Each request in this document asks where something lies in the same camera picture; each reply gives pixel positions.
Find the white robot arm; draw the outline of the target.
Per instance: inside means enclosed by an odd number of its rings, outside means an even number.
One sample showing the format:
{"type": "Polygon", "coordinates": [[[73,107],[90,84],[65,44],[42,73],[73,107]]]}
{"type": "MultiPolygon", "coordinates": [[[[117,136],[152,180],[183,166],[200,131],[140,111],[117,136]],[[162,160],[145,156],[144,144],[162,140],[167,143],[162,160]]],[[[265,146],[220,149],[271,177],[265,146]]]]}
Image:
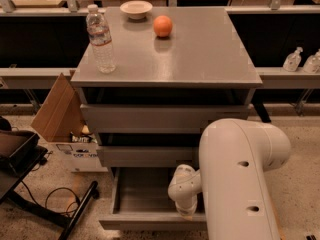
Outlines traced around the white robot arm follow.
{"type": "Polygon", "coordinates": [[[209,240],[281,240],[264,173],[283,166],[290,150],[272,124],[217,120],[200,138],[199,168],[179,165],[168,195],[186,219],[203,195],[209,240]]]}

